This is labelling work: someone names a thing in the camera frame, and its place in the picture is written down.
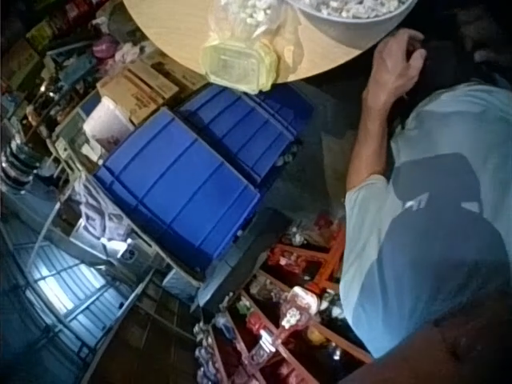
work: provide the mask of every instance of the hand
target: hand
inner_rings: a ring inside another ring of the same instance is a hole
[[[389,110],[416,84],[426,57],[426,51],[420,48],[423,39],[424,36],[415,30],[402,29],[380,42],[364,92],[368,106]]]

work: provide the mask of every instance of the person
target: person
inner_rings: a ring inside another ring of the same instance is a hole
[[[469,302],[339,384],[510,384],[511,307],[509,294]]]
[[[390,141],[388,114],[428,60],[424,37],[384,39],[362,96],[346,180],[340,297],[379,358],[425,324],[510,292],[512,93],[479,80],[434,92]]]

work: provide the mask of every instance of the light blue t-shirt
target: light blue t-shirt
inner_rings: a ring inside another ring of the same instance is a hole
[[[390,182],[374,175],[346,195],[340,295],[375,357],[510,288],[512,93],[476,83],[436,93],[391,148]]]

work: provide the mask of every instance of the table top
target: table top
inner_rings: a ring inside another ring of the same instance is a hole
[[[158,48],[184,66],[202,72],[199,55],[209,37],[211,0],[124,0],[124,3]],[[375,44],[394,27],[366,42],[361,50],[325,36],[291,6],[285,12],[284,24],[274,40],[280,57],[278,82],[299,80],[339,66]]]

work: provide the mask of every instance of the blue crate lid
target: blue crate lid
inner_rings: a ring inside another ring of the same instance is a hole
[[[231,243],[260,193],[167,109],[95,174],[127,217],[192,269]]]
[[[282,86],[277,86],[278,96],[266,96],[262,101],[212,85],[178,108],[176,113],[257,186],[312,114],[312,107],[302,96],[290,87],[284,87],[280,90]],[[289,100],[279,108],[273,100],[280,97]],[[290,109],[294,102],[301,110]]]

